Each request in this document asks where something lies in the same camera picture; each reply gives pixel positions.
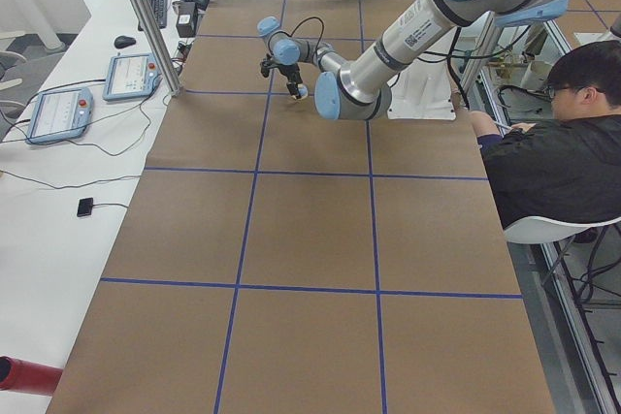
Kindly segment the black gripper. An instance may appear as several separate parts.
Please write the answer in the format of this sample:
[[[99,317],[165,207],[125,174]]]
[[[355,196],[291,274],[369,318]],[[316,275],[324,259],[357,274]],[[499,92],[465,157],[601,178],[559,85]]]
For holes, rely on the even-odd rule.
[[[300,96],[299,85],[302,83],[300,68],[297,63],[291,65],[283,65],[282,73],[287,79],[287,90],[292,97]]]

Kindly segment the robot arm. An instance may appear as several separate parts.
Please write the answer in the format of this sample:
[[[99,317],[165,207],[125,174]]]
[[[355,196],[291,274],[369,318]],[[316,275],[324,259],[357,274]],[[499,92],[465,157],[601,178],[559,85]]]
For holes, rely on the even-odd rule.
[[[330,120],[372,120],[387,113],[392,103],[388,82],[454,27],[467,27],[483,14],[495,14],[498,26],[520,26],[561,16],[569,0],[416,0],[357,59],[346,60],[321,39],[296,38],[280,28],[273,16],[257,24],[267,54],[260,73],[277,69],[287,79],[295,99],[308,91],[299,65],[316,66],[314,87],[317,112]]]

